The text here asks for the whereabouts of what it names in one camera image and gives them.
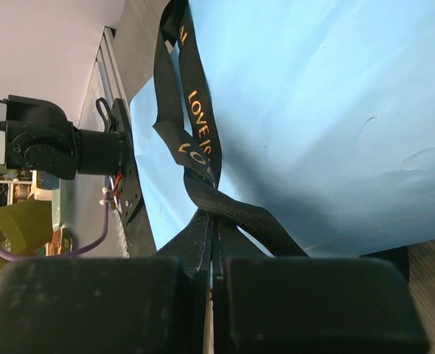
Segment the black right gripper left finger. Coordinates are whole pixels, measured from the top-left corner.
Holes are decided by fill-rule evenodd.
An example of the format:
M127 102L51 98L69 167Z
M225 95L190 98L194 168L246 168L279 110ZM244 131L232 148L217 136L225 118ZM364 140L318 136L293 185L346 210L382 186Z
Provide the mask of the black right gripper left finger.
M214 221L146 258L27 258L0 273L0 353L202 353Z

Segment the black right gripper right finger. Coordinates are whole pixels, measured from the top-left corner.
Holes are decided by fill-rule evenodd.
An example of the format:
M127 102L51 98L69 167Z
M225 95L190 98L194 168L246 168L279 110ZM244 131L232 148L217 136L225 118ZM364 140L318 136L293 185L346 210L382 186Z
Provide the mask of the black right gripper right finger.
M216 353L426 353L406 250L268 257L220 221L212 241Z

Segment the black printed ribbon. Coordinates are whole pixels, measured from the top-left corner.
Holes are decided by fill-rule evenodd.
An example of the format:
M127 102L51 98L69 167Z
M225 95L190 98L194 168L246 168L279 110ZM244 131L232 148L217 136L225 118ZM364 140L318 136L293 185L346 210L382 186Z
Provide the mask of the black printed ribbon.
M153 128L184 168L184 186L196 214L214 226L227 223L244 229L275 256L305 256L268 210L218 189L223 155L188 1L170 1L161 14L153 80Z

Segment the large blue wrapping paper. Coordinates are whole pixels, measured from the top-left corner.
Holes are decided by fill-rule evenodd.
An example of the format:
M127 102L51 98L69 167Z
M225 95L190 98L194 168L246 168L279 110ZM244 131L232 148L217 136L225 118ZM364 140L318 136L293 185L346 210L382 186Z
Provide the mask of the large blue wrapping paper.
M313 256L435 240L435 1L191 1L219 189Z

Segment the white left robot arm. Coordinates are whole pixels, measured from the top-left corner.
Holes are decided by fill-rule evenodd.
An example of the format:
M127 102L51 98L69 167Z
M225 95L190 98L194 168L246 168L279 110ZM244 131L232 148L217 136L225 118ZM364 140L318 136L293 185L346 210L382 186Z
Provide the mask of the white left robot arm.
M10 95L0 100L0 164L8 170L43 171L72 181L76 175L114 176L132 149L127 117L116 100L95 101L103 129L74 126L47 100Z

